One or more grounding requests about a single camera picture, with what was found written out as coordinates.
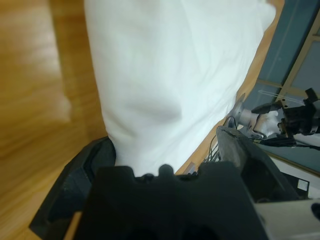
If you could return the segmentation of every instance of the black plastic part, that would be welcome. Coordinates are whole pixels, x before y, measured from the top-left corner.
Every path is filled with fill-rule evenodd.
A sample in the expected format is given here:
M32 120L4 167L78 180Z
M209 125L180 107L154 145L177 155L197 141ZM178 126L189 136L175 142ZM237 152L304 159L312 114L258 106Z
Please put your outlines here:
M288 180L288 182L291 184L291 186L293 187L293 189L295 190L296 194L298 194L299 198L301 200L305 200L305 199L309 199L309 186L310 186L310 182L309 181L306 181L306 180L303 180L303 179L300 179L298 177L295 177L295 176L291 176L289 174L286 174L286 173L282 173L283 176L285 176L285 178ZM302 190L300 188L298 188L299 186L299 181L305 181L307 183L307 186L306 186L306 190Z
M311 205L311 211L313 215L320 221L320 203L314 203Z
M234 163L256 203L299 199L270 157L241 132L219 126L216 136L221 161Z
M131 168L101 168L75 240L267 240L239 171L203 163L198 175L135 178Z
M115 148L108 137L84 147L63 169L29 228L44 238L55 221L69 219L81 211L100 167L114 166Z

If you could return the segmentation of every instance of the black cable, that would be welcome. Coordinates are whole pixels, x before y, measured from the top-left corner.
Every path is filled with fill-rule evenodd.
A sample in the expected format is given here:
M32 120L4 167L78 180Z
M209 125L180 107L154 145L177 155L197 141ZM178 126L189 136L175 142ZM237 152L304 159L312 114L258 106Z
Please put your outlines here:
M229 116L223 123L223 125L226 124L226 122L229 120L229 119L233 119L233 123L234 123L234 126L235 128L237 129L237 121L235 119L234 116ZM216 150L216 148L218 147L218 144L214 147L214 149L212 149L212 143L214 141L214 139L216 138L217 135L215 135L211 142L210 142L210 146L209 146L209 153L208 153L208 156L204 159L204 163L208 163L208 162L212 162L213 160L215 160L216 158L219 158L220 159L220 154L219 154L219 149L214 153L214 151Z
M269 139L269 141L267 140L259 140L256 138L249 138L249 140L251 140L252 142L256 143L256 144L260 144L260 145L264 145L264 146L269 146L269 147L277 147L277 148L281 148L281 147L297 147L297 148L310 148L310 149L314 149L317 151L320 151L320 146L315 146L315 145L303 145L303 144L297 144L292 142L292 139L290 138L283 138L283 139L279 139L282 141L275 141L275 142L271 142L270 140L272 140L273 138Z

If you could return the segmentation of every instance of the wood grain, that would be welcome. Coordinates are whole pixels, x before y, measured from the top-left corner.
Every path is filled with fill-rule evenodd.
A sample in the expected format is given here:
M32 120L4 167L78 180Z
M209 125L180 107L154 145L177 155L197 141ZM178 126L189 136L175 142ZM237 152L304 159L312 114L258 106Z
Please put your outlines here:
M273 2L279 17L283 0ZM277 22L239 93L253 88ZM65 164L107 134L83 1L0 0L0 41L0 239L36 240L28 225Z

